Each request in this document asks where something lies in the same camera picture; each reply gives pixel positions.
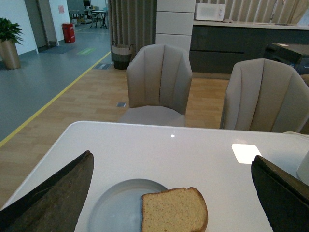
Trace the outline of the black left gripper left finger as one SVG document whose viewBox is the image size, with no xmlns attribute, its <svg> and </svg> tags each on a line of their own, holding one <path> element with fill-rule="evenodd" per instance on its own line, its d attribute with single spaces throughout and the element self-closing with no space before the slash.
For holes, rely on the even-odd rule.
<svg viewBox="0 0 309 232">
<path fill-rule="evenodd" d="M 0 212 L 2 232 L 72 232 L 88 195 L 94 157 L 86 151 Z"/>
</svg>

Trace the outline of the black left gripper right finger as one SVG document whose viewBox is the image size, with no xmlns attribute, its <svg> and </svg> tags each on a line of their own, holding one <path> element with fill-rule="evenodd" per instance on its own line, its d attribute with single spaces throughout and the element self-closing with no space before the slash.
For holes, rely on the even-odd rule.
<svg viewBox="0 0 309 232">
<path fill-rule="evenodd" d="M 251 175 L 273 231 L 309 230 L 308 185 L 259 155 L 251 164 Z"/>
</svg>

